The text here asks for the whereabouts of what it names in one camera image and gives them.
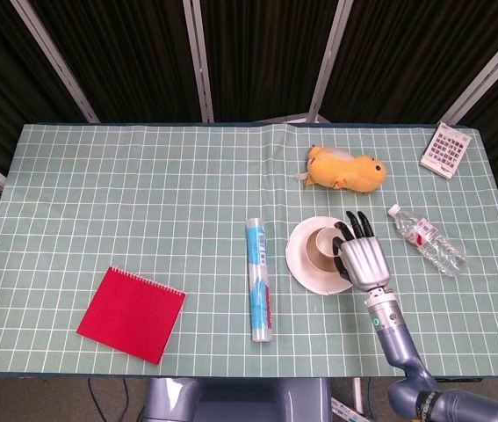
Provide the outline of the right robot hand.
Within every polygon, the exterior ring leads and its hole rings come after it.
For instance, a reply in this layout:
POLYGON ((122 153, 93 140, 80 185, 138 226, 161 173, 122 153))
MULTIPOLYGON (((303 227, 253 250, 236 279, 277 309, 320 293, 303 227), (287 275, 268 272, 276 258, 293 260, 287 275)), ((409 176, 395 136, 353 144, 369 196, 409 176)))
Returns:
POLYGON ((336 270, 361 292, 385 288, 391 274, 369 220, 361 211, 357 215, 347 211, 346 215, 351 229, 342 221, 334 224, 340 232, 331 243, 336 270))

